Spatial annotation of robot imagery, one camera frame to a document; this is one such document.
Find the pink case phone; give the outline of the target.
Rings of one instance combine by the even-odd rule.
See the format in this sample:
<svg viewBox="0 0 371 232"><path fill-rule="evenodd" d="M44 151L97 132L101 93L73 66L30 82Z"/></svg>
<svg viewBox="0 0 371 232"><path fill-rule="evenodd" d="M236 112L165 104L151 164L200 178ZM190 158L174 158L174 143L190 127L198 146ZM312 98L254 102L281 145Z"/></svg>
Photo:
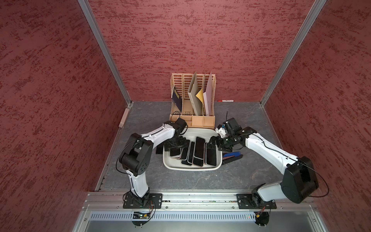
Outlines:
<svg viewBox="0 0 371 232"><path fill-rule="evenodd" d="M170 158L178 159L181 157L183 152L182 148L171 148L170 149Z"/></svg>

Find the black phone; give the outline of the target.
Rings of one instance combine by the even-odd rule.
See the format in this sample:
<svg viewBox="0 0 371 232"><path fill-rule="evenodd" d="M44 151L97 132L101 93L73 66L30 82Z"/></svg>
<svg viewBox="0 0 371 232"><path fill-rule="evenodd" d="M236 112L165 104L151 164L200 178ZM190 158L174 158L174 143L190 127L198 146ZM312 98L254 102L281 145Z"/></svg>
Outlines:
<svg viewBox="0 0 371 232"><path fill-rule="evenodd" d="M160 155L162 155L162 154L163 154L163 148L164 148L164 144L163 144L163 143L159 144L159 145L156 147L156 154L160 154Z"/></svg>

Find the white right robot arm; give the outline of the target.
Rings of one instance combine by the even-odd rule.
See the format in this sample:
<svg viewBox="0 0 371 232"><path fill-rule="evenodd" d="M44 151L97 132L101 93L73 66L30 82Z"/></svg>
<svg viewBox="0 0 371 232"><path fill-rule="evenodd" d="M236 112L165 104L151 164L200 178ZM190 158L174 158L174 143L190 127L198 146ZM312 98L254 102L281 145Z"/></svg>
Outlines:
<svg viewBox="0 0 371 232"><path fill-rule="evenodd" d="M319 187L313 162L308 157L297 157L275 146L256 130L246 127L238 130L215 129L216 144L220 150L231 150L240 144L269 161L282 175L282 181L262 184L252 190L252 205L261 206L273 200L288 199L301 203Z"/></svg>

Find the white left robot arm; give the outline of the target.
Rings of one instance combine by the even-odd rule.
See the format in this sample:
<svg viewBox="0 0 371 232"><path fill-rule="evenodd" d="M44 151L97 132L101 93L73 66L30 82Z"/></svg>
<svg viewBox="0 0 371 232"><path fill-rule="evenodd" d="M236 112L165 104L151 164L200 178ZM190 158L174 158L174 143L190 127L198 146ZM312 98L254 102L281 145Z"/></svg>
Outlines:
<svg viewBox="0 0 371 232"><path fill-rule="evenodd" d="M122 150L118 161L129 176L131 193L139 200L149 193L146 182L146 169L150 164L153 149L163 145L165 151L183 149L186 138L183 137L187 123L183 119L167 121L159 128L145 134L133 133Z"/></svg>

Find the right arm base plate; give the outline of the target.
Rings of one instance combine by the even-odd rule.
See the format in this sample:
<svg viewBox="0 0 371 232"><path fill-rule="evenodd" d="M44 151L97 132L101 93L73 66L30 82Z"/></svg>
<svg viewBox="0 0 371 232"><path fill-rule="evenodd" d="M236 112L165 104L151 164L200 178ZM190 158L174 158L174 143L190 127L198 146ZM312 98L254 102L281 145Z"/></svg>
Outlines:
<svg viewBox="0 0 371 232"><path fill-rule="evenodd" d="M257 194L236 194L239 209L277 209L274 201L263 201Z"/></svg>

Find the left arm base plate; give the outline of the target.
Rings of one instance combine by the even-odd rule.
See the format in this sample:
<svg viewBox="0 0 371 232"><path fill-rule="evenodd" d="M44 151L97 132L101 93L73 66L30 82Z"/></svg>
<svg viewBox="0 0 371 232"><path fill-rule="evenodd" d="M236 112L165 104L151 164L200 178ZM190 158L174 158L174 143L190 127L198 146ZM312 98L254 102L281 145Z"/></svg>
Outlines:
<svg viewBox="0 0 371 232"><path fill-rule="evenodd" d="M161 209L163 194L146 193L142 198L136 196L131 191L123 196L124 209Z"/></svg>

